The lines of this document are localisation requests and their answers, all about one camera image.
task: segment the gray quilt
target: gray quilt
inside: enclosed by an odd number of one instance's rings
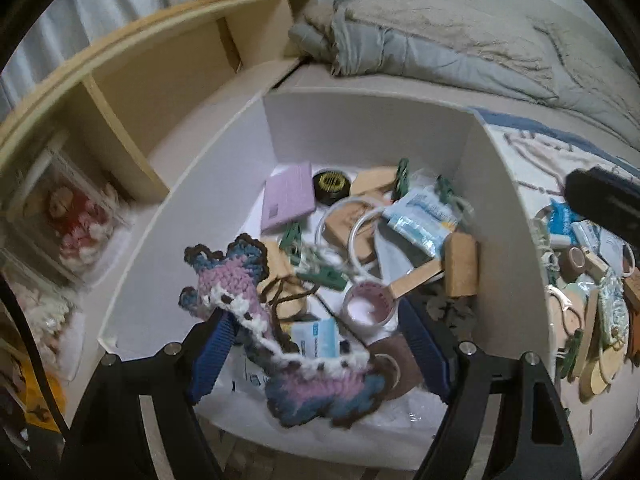
[[[554,24],[536,28],[474,0],[335,0],[289,35],[337,76],[385,73],[565,108],[640,149],[633,75]]]

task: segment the green clothespin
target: green clothespin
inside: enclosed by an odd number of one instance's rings
[[[291,265],[300,264],[300,244],[302,243],[302,228],[299,222],[292,222],[287,225],[287,229],[280,240],[280,249],[289,257]]]
[[[400,200],[409,192],[409,159],[401,158],[396,171],[394,190],[391,192],[391,200]]]
[[[347,280],[344,279],[342,273],[329,266],[322,266],[318,272],[313,273],[297,272],[296,276],[304,282],[315,283],[338,292],[342,292],[347,286]]]
[[[440,201],[443,204],[448,204],[451,197],[454,195],[449,179],[442,175],[439,175],[436,180],[436,191],[438,192]]]
[[[578,348],[580,348],[580,342],[582,341],[583,334],[583,330],[578,329],[567,342],[566,354],[562,360],[562,368],[560,370],[561,379],[566,378],[571,373],[571,370],[574,369],[575,358],[578,355]]]

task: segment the screw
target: screw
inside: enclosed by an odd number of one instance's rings
[[[111,366],[114,365],[117,360],[118,357],[115,354],[105,354],[102,356],[102,359],[100,359],[100,364],[102,366]]]
[[[180,350],[182,350],[180,343],[169,343],[164,347],[164,353],[167,355],[178,355]]]
[[[474,345],[471,341],[463,341],[460,343],[460,351],[466,355],[473,355],[478,350],[478,347]]]
[[[534,354],[533,352],[527,352],[526,354],[524,354],[524,360],[531,366],[535,366],[540,362],[540,357],[538,357],[537,354]]]

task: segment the purple notebook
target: purple notebook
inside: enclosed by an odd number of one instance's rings
[[[265,231],[286,224],[315,210],[311,163],[296,164],[267,179],[260,229]]]

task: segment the gray curtain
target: gray curtain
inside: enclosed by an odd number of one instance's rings
[[[65,59],[126,25],[187,0],[55,0],[0,75],[0,121]]]

